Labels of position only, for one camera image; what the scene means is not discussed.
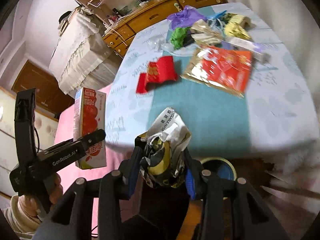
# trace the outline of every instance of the screw head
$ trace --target screw head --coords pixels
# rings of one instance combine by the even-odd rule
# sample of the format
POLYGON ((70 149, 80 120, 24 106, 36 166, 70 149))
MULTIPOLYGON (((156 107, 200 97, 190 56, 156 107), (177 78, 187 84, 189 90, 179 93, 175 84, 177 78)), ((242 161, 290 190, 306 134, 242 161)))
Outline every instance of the screw head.
POLYGON ((84 179, 84 178, 78 178, 78 179, 76 179, 76 184, 78 184, 78 185, 84 184, 84 182, 85 182, 85 179, 84 179))
POLYGON ((203 171, 201 171, 201 174, 203 175, 203 176, 210 176, 211 175, 211 171, 209 171, 209 170, 203 170, 203 171))
POLYGON ((111 175, 114 176, 114 177, 117 177, 117 176, 119 176, 120 174, 121 174, 121 171, 119 171, 119 170, 113 170, 113 171, 111 171, 111 175))
POLYGON ((242 184, 242 185, 247 183, 247 180, 245 178, 238 178, 237 181, 239 184, 242 184))

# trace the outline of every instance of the crumpled snack wrapper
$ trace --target crumpled snack wrapper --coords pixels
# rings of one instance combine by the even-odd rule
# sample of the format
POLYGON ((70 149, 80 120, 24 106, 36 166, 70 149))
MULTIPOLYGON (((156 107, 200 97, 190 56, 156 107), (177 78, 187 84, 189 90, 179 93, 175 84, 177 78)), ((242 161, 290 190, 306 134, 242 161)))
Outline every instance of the crumpled snack wrapper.
POLYGON ((226 24, 224 28, 224 34, 226 36, 234 36, 244 40, 251 39, 250 35, 244 29, 246 26, 250 27, 251 25, 249 17, 234 13, 226 13, 221 17, 221 21, 226 24))
POLYGON ((223 40, 221 33, 213 31, 204 20, 196 21, 192 27, 192 30, 198 32, 191 34, 191 37, 198 45, 214 45, 220 43, 223 40))
POLYGON ((178 187, 184 182, 183 151, 191 140, 191 133, 174 109, 167 107, 151 128, 139 135, 135 145, 144 146, 140 173, 152 187, 178 187))
POLYGON ((243 98, 251 69, 252 52, 206 46, 195 50, 181 77, 243 98))

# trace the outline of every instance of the black cable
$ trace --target black cable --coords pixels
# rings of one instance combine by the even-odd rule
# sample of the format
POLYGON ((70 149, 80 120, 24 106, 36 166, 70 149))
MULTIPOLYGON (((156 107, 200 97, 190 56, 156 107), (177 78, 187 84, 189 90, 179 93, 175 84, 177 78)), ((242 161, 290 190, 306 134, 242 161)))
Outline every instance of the black cable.
POLYGON ((92 228, 91 232, 92 232, 93 230, 95 230, 97 227, 98 227, 98 225, 96 225, 94 228, 92 228))
POLYGON ((1 129, 0 129, 0 131, 3 132, 4 134, 6 134, 7 136, 10 136, 12 139, 16 139, 14 136, 8 134, 7 132, 5 132, 5 131, 3 131, 3 130, 1 130, 1 129))
POLYGON ((39 135, 38 135, 38 132, 37 132, 36 128, 35 128, 35 131, 36 131, 36 135, 37 135, 37 139, 38 139, 38 150, 37 150, 37 153, 38 153, 39 149, 40 149, 40 140, 39 140, 39 135))
POLYGON ((92 228, 92 230, 91 230, 91 237, 93 237, 93 238, 98 238, 98 234, 95 234, 95 233, 92 233, 92 231, 93 230, 95 230, 96 228, 98 227, 98 225, 96 225, 94 228, 92 228))

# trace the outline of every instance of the wooden floor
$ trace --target wooden floor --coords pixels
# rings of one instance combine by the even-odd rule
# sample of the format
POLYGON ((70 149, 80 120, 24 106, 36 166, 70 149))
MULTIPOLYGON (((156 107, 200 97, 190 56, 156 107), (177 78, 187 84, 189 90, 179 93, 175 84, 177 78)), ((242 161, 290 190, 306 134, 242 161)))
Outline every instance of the wooden floor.
MULTIPOLYGON (((230 160, 236 169, 238 178, 246 178, 251 185, 260 193, 262 197, 266 197, 268 193, 264 191, 260 186, 268 186, 270 181, 270 175, 265 173, 265 170, 272 170, 273 165, 270 163, 264 163, 260 159, 236 159, 230 160)), ((200 222, 202 210, 201 201, 191 201, 189 204, 188 212, 180 229, 180 233, 177 240, 191 240, 193 231, 196 225, 200 222)), ((225 202, 225 240, 230 239, 230 219, 229 219, 229 206, 225 202)))

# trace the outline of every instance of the red and white carton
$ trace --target red and white carton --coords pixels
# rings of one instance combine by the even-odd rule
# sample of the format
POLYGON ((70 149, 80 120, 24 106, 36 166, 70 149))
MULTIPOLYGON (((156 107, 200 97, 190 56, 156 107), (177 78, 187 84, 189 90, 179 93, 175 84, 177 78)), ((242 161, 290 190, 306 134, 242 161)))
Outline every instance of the red and white carton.
MULTIPOLYGON (((105 93, 81 88, 75 98, 73 139, 77 140, 97 129, 104 130, 105 108, 105 93)), ((91 146, 86 156, 76 161, 76 166, 83 170, 107 166, 105 141, 91 146)))

